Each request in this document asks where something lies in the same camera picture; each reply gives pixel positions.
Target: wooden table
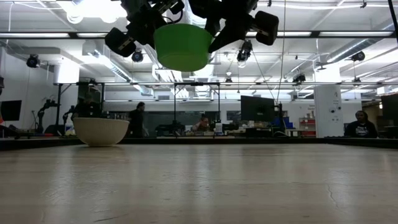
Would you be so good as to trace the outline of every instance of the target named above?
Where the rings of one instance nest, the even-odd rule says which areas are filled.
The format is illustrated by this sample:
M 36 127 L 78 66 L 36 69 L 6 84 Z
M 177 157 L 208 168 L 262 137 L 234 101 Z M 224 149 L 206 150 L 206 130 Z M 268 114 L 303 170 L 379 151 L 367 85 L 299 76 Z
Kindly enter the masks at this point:
M 329 144 L 0 152 L 12 223 L 396 223 L 398 151 Z

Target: camera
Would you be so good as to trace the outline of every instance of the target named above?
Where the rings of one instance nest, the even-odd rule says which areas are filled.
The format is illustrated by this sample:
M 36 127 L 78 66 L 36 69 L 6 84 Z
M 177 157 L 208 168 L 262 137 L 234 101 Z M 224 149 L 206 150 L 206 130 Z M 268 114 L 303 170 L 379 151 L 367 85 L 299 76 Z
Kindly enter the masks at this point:
M 236 58 L 239 62 L 245 62 L 250 57 L 250 52 L 253 50 L 253 45 L 250 40 L 245 40 L 242 47 L 239 49 L 238 57 Z
M 29 68 L 39 68 L 40 67 L 40 60 L 38 55 L 30 55 L 30 57 L 26 61 L 26 65 Z
M 142 55 L 141 49 L 136 49 L 134 53 L 132 53 L 131 60 L 133 62 L 142 62 L 144 56 Z
M 294 76 L 292 82 L 295 82 L 295 83 L 297 83 L 297 82 L 305 82 L 305 75 L 300 73 L 300 74 Z
M 360 52 L 354 54 L 353 56 L 351 56 L 350 59 L 354 62 L 356 62 L 356 61 L 362 62 L 363 60 L 365 60 L 365 53 L 360 51 Z

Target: white wall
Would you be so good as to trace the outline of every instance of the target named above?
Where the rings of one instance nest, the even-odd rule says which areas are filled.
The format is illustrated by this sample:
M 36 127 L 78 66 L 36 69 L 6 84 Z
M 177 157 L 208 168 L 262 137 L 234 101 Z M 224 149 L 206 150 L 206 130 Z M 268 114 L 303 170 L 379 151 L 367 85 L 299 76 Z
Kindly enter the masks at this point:
M 12 124 L 17 128 L 34 128 L 32 110 L 37 114 L 46 98 L 54 97 L 55 101 L 57 100 L 53 86 L 53 73 L 47 75 L 47 71 L 42 68 L 29 68 L 26 61 L 8 55 L 4 48 L 0 51 L 0 75 L 4 77 L 5 86 L 0 95 L 0 101 L 22 100 L 19 121 L 9 121 L 3 125 Z M 56 108 L 45 111 L 44 128 L 55 123 L 56 112 Z

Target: computer monitor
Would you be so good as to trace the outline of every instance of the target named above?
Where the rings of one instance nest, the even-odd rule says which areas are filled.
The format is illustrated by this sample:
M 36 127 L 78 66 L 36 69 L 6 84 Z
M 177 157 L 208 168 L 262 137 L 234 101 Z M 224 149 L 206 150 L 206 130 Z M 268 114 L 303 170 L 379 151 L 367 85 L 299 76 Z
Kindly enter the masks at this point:
M 0 101 L 1 117 L 4 121 L 18 121 L 22 100 Z
M 243 121 L 268 121 L 275 118 L 273 99 L 241 96 L 241 119 Z
M 398 119 L 398 94 L 382 96 L 381 103 L 383 104 L 383 118 Z

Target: fluorescent light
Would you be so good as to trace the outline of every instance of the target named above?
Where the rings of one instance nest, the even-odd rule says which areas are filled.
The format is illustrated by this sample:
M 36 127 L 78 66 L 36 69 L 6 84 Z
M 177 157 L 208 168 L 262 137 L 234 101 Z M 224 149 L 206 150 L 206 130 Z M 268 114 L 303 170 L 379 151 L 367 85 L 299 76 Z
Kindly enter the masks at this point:
M 69 38 L 67 33 L 12 33 L 2 32 L 0 38 Z
M 105 37 L 108 33 L 77 33 L 78 37 L 82 38 L 94 38 L 94 37 Z
M 345 36 L 345 37 L 355 37 L 355 36 L 383 36 L 383 37 L 388 37 L 392 34 L 392 31 L 380 31 L 380 32 L 370 32 L 370 31 L 348 31 L 348 32 L 320 32 L 319 36 L 324 37 L 324 36 L 330 36 L 330 37 L 339 37 L 339 36 Z
M 278 32 L 278 37 L 283 37 L 285 34 L 285 37 L 309 37 L 311 35 L 311 32 L 302 32 L 302 31 L 280 31 Z
M 158 100 L 105 100 L 105 102 L 154 102 L 154 101 L 158 101 Z
M 246 37 L 255 37 L 257 32 L 254 31 L 249 31 L 246 34 Z M 311 32 L 303 32 L 303 31 L 286 31 L 285 32 L 285 37 L 309 37 L 311 35 Z M 283 37 L 284 32 L 283 31 L 278 31 L 278 37 Z
M 210 102 L 211 100 L 186 100 L 186 102 Z
M 130 83 L 105 83 L 105 85 L 130 85 Z
M 158 82 L 158 83 L 137 83 L 137 85 L 174 85 L 174 83 L 162 83 L 162 82 Z
M 245 83 L 226 83 L 226 82 L 222 82 L 220 83 L 220 85 L 255 85 L 256 83 L 251 83 L 251 82 L 245 82 Z

